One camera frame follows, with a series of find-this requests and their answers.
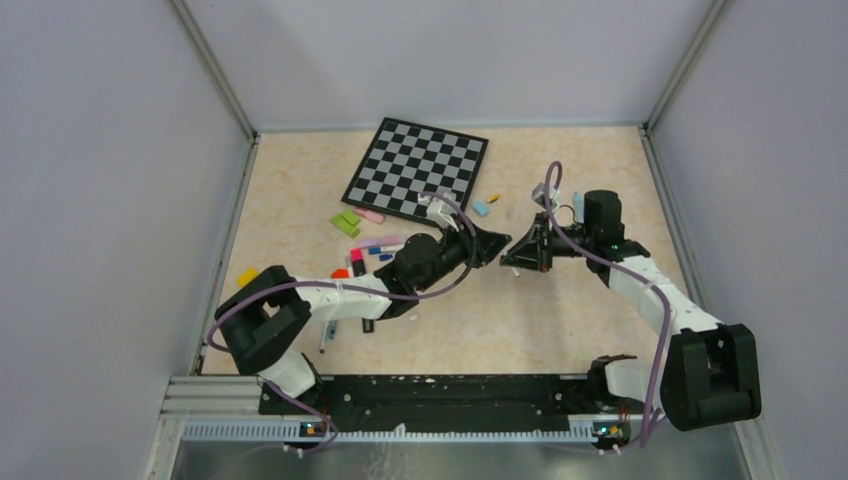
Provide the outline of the light blue highlighter body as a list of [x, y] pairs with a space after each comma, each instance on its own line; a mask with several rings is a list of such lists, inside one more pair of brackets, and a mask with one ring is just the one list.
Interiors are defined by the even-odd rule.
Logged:
[[585, 198], [584, 196], [575, 191], [573, 194], [573, 209], [574, 209], [574, 222], [577, 224], [585, 223]]

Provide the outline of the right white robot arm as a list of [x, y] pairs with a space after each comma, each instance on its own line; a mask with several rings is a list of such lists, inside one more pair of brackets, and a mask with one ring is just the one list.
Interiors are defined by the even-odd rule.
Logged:
[[630, 355], [593, 361], [586, 397], [600, 412], [626, 399], [660, 410], [680, 431], [754, 419], [762, 412], [756, 339], [743, 324], [728, 325], [695, 304], [664, 275], [649, 252], [625, 237], [617, 193], [593, 190], [583, 216], [556, 228], [535, 216], [527, 234], [502, 255], [504, 267], [546, 273], [554, 259], [588, 252], [588, 269], [626, 299], [655, 331], [660, 360]]

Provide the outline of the light blue highlighter cap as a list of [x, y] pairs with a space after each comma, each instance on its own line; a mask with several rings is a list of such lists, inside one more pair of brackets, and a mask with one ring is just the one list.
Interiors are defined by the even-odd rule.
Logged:
[[486, 217], [490, 214], [490, 209], [487, 204], [481, 201], [475, 201], [472, 204], [472, 209], [480, 217]]

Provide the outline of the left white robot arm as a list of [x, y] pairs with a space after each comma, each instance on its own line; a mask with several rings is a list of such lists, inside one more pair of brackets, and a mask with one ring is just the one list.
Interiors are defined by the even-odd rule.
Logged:
[[437, 296], [434, 285], [456, 268], [485, 267], [512, 240], [480, 228], [440, 232], [439, 239], [410, 236], [390, 262], [353, 278], [308, 280], [282, 265], [266, 268], [217, 309], [213, 330], [223, 337], [219, 350], [229, 352], [240, 374], [276, 386], [295, 412], [314, 410], [321, 397], [318, 375], [293, 347], [307, 325], [399, 317]]

